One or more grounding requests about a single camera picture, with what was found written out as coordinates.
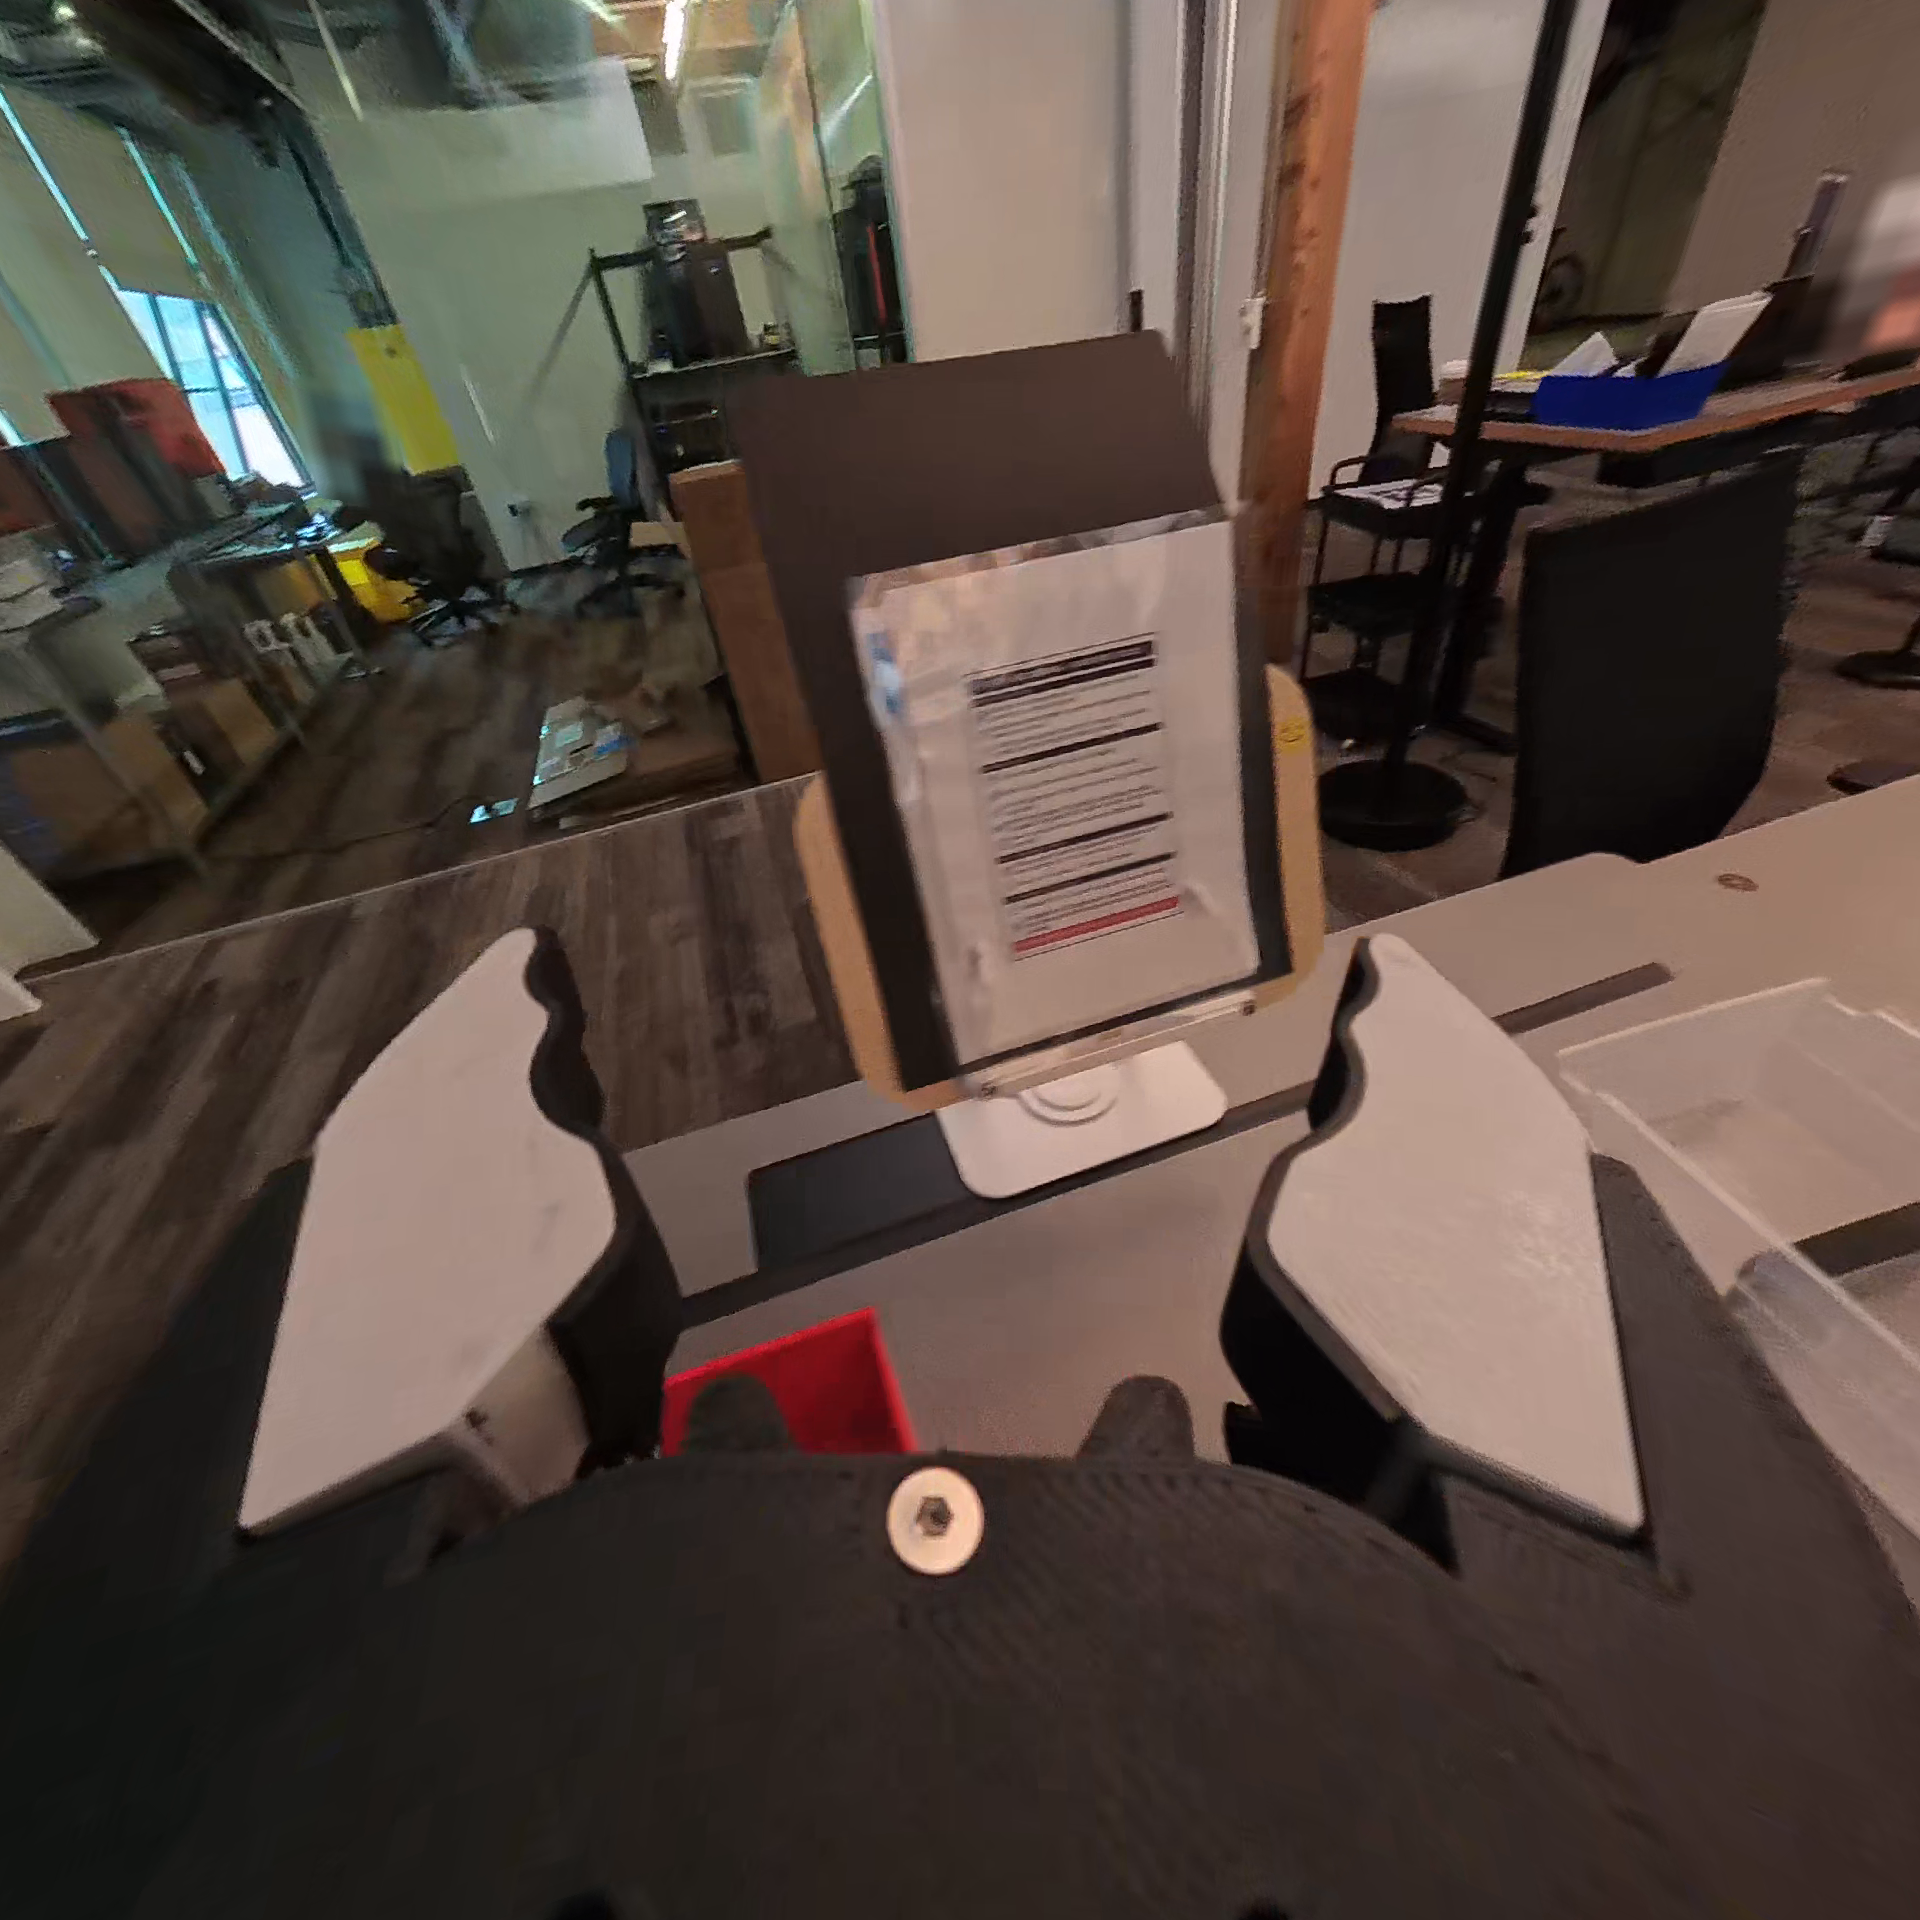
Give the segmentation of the metal storage shelf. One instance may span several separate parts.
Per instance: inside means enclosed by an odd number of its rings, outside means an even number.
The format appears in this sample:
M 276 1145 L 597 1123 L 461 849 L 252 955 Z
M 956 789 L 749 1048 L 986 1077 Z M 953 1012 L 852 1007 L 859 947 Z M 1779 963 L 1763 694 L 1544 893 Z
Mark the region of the metal storage shelf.
M 51 528 L 4 538 L 4 846 L 45 885 L 200 865 L 370 623 L 306 499 L 263 503 L 95 578 Z

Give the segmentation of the red plastic bin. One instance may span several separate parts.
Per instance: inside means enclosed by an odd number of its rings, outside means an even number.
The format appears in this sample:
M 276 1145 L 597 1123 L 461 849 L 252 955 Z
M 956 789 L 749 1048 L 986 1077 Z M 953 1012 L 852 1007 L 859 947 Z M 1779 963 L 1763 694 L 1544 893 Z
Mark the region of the red plastic bin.
M 874 1308 L 747 1344 L 668 1377 L 660 1454 L 912 1457 L 920 1450 Z

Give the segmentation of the wooden support post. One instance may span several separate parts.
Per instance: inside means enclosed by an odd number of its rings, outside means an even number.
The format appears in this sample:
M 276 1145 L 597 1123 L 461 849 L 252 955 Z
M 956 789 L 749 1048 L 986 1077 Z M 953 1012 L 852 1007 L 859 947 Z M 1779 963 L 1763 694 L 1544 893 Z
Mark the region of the wooden support post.
M 1266 662 L 1293 658 L 1372 3 L 1282 5 L 1259 193 L 1258 338 L 1242 413 L 1235 567 Z

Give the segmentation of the wooden work desk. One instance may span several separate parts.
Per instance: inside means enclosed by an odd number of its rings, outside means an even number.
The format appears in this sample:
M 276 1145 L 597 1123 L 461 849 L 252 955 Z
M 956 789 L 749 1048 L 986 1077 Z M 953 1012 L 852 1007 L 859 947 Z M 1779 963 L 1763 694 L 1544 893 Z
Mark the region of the wooden work desk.
M 1554 425 L 1494 413 L 1459 459 L 1483 479 L 1483 530 L 1463 604 L 1501 587 L 1523 481 L 1535 468 L 1594 465 L 1602 486 L 1660 488 L 1750 466 L 1772 453 L 1872 438 L 1916 426 L 1916 357 L 1856 378 L 1818 373 L 1707 397 L 1685 420 L 1643 426 Z

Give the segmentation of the black desk mat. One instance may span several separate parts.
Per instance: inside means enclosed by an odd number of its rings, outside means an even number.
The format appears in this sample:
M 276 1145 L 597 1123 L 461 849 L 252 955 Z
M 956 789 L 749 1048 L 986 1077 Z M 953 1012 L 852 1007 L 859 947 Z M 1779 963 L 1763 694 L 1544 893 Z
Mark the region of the black desk mat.
M 831 1143 L 756 1167 L 747 1176 L 752 1274 L 770 1278 L 793 1270 L 813 1276 L 844 1273 L 1299 1116 L 1307 1112 L 1309 1100 L 1309 1085 L 1295 1083 L 1230 1107 L 1222 1120 L 1194 1134 L 1043 1181 L 1004 1199 L 987 1199 L 965 1186 L 947 1138 L 931 1116 Z

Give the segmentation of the black swivel office chair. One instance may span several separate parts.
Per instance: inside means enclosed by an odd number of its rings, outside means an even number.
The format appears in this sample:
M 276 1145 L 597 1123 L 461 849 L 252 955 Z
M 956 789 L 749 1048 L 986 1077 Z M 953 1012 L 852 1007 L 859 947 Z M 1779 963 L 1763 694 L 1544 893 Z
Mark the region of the black swivel office chair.
M 468 528 L 454 479 L 370 465 L 360 468 L 356 503 L 376 528 L 365 567 L 408 593 L 404 624 L 422 644 L 500 629 L 510 604 Z

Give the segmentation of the blue storage bin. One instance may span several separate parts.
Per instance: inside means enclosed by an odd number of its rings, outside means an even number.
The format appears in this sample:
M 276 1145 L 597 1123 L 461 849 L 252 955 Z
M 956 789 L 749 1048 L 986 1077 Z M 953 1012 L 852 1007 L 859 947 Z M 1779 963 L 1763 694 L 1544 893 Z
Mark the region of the blue storage bin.
M 1638 435 L 1696 420 L 1725 373 L 1725 363 L 1666 368 L 1641 376 L 1634 365 L 1610 373 L 1539 378 L 1527 420 L 1546 429 Z

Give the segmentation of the laminated instruction sheet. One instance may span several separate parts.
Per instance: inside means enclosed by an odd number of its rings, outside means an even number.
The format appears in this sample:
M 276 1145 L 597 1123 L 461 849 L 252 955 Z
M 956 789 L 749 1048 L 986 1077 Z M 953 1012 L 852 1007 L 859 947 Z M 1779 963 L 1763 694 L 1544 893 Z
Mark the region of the laminated instruction sheet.
M 1211 507 L 845 585 L 962 1072 L 1283 973 L 1234 558 Z

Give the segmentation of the clear plastic bin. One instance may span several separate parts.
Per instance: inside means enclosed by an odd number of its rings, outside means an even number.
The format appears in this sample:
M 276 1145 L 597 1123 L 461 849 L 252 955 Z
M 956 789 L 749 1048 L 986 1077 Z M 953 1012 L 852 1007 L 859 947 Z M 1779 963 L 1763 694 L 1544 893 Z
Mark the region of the clear plastic bin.
M 1917 1259 L 1854 1281 L 1795 1243 L 1917 1202 L 1917 1033 L 1797 981 L 1558 1057 L 1803 1420 L 1917 1530 Z

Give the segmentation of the black rolling cart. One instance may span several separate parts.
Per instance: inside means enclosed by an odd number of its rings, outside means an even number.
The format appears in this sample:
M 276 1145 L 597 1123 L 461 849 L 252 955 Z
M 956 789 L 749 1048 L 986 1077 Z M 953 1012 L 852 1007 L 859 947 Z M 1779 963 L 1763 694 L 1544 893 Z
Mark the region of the black rolling cart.
M 1380 749 L 1399 686 L 1381 662 L 1428 604 L 1425 558 L 1442 507 L 1431 441 L 1404 415 L 1436 403 L 1431 299 L 1376 300 L 1369 317 L 1373 426 L 1361 455 L 1331 465 L 1311 501 L 1313 544 L 1297 666 L 1313 731 L 1341 754 Z

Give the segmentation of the metal shelf rack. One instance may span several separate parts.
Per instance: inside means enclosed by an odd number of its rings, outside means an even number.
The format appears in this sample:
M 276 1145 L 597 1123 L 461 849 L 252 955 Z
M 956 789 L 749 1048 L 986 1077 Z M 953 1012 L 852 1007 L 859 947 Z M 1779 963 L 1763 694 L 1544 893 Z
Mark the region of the metal shelf rack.
M 727 462 L 729 401 L 749 383 L 798 374 L 791 327 L 752 330 L 735 260 L 766 268 L 773 232 L 713 234 L 695 203 L 646 211 L 628 252 L 588 252 L 584 287 L 601 318 L 635 429 L 660 475 Z

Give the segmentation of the blue swivel office chair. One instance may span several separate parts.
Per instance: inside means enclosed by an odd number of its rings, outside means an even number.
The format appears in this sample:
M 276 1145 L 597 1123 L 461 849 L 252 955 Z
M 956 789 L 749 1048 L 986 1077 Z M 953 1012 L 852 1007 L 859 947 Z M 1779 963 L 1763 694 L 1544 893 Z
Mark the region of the blue swivel office chair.
M 597 578 L 574 603 L 574 616 L 633 616 L 639 593 L 684 603 L 688 554 L 675 523 L 660 521 L 660 477 L 629 429 L 603 436 L 606 493 L 576 503 L 579 519 L 560 537 L 566 565 Z

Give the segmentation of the flat cardboard sheet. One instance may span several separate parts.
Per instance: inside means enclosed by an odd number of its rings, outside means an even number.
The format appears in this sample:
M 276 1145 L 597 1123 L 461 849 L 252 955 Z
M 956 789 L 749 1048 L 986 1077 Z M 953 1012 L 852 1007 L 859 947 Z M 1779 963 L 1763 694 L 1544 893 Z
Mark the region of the flat cardboard sheet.
M 576 697 L 539 718 L 539 735 L 526 799 L 532 818 L 558 815 L 564 805 L 628 772 L 633 732 L 607 708 Z

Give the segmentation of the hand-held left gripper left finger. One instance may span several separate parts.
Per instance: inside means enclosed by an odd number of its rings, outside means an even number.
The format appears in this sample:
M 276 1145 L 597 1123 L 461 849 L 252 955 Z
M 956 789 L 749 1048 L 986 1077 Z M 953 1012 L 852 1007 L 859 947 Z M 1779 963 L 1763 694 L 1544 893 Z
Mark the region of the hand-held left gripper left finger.
M 503 1517 L 660 1453 L 686 1302 L 554 931 L 501 935 L 417 1012 L 306 1174 L 244 1535 L 437 1472 Z

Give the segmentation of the black bin divider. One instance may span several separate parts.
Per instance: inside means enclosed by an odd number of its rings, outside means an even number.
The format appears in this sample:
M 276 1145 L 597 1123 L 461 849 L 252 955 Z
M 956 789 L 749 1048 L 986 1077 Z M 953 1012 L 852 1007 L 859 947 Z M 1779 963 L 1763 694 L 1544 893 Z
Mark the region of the black bin divider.
M 1794 1243 L 1794 1253 L 1832 1283 L 1852 1283 L 1917 1259 L 1917 1202 L 1869 1212 Z

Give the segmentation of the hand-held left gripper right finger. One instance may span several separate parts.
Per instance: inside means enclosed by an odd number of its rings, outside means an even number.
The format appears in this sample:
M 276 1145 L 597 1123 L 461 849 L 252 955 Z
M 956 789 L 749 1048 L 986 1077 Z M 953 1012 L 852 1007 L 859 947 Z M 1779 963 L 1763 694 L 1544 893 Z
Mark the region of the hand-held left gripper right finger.
M 1450 1540 L 1443 1481 L 1602 1543 L 1646 1526 L 1590 1136 L 1401 936 L 1352 950 L 1217 1342 L 1227 1457 L 1409 1543 Z

